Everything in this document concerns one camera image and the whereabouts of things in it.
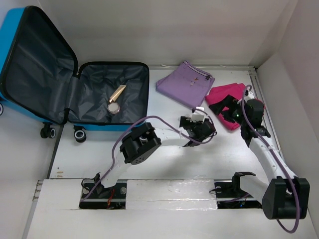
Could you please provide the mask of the pink cloth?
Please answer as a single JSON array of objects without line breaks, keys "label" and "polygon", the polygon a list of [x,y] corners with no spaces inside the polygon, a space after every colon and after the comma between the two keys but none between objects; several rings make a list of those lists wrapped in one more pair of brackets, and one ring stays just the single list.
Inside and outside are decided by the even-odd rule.
[{"label": "pink cloth", "polygon": [[[219,86],[214,87],[211,89],[210,93],[205,97],[206,102],[208,103],[208,106],[210,104],[217,103],[224,99],[227,95],[232,95],[237,100],[241,101],[241,107],[244,109],[244,93],[246,91],[246,86],[243,83],[233,83],[225,86]],[[248,127],[247,122],[243,122],[242,124],[236,123],[236,122],[230,122],[228,109],[225,108],[224,111],[216,115],[217,118],[220,120],[220,122],[226,127],[227,130],[233,131],[241,127],[242,125],[244,127]],[[265,135],[266,129],[264,126],[260,126],[258,128],[255,128],[258,133]]]}]

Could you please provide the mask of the purple shirt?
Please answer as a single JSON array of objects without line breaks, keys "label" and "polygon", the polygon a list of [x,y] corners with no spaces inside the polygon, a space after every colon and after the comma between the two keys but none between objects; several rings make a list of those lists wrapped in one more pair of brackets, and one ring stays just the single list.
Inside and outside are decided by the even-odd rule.
[{"label": "purple shirt", "polygon": [[192,109],[201,106],[214,81],[210,73],[184,61],[156,82],[156,91]]}]

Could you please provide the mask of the round cream jar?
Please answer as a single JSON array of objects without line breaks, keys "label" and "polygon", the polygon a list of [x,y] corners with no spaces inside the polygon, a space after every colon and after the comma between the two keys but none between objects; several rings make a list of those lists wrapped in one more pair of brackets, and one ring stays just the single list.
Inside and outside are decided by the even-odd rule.
[{"label": "round cream jar", "polygon": [[116,102],[112,102],[108,104],[107,110],[109,113],[116,115],[120,112],[120,106]]}]

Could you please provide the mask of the gold cosmetic tube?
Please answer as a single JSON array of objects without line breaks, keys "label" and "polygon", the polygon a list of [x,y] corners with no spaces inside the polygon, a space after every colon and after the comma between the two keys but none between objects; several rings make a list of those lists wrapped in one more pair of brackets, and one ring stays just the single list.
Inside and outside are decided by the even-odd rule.
[{"label": "gold cosmetic tube", "polygon": [[108,99],[109,103],[113,103],[115,102],[118,97],[121,95],[121,93],[124,91],[124,89],[126,88],[126,85],[120,85],[114,92],[113,94],[110,96],[110,98]]}]

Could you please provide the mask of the blue kids suitcase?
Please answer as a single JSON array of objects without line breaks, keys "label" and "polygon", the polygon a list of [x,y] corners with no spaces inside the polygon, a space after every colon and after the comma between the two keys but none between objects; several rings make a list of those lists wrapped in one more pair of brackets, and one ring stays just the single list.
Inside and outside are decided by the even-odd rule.
[{"label": "blue kids suitcase", "polygon": [[[10,9],[0,28],[2,105],[43,124],[42,138],[54,138],[54,125],[71,123],[82,143],[86,131],[125,131],[145,117],[150,71],[141,62],[93,61],[78,64],[76,54],[45,12],[36,6]],[[108,99],[120,112],[108,112]]]}]

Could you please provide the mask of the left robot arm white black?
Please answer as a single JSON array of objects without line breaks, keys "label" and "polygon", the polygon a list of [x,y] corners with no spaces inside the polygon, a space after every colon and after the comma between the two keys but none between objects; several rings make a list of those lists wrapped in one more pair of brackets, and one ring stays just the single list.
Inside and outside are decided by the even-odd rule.
[{"label": "left robot arm white black", "polygon": [[111,150],[110,168],[94,178],[94,192],[107,197],[130,166],[145,162],[161,146],[195,147],[209,143],[216,135],[212,119],[204,116],[199,121],[181,117],[179,128],[157,116],[145,117],[117,139]]}]

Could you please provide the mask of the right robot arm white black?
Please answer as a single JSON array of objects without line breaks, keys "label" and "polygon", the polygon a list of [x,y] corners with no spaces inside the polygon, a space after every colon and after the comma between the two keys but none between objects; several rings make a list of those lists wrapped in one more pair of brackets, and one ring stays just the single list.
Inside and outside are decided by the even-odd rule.
[{"label": "right robot arm white black", "polygon": [[250,194],[262,205],[265,216],[270,220],[304,219],[310,184],[290,170],[274,149],[271,135],[262,126],[264,104],[252,93],[246,93],[241,100],[227,95],[221,101],[210,104],[209,108],[226,121],[240,124],[242,138],[257,157],[269,181],[265,184],[254,173],[237,172],[230,184],[231,192],[236,196]]}]

